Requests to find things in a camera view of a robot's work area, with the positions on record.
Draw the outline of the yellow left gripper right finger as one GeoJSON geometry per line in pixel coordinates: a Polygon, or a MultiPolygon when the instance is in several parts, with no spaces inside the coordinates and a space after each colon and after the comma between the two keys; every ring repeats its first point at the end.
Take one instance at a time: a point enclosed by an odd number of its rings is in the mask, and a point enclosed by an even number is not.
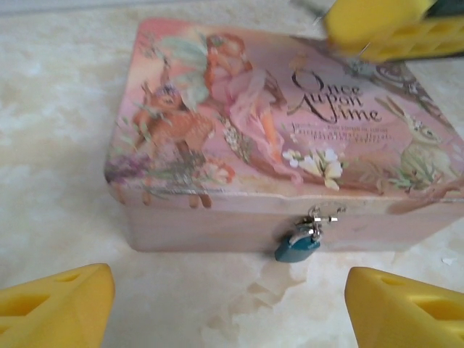
{"type": "Polygon", "coordinates": [[[351,268],[344,300],[359,347],[462,347],[463,293],[351,268]]]}

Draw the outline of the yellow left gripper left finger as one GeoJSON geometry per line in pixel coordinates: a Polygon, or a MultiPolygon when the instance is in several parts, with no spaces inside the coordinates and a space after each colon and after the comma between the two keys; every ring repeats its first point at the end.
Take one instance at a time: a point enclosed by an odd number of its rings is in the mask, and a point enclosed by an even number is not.
{"type": "Polygon", "coordinates": [[[1,346],[100,347],[114,298],[104,263],[2,289],[1,346]]]}

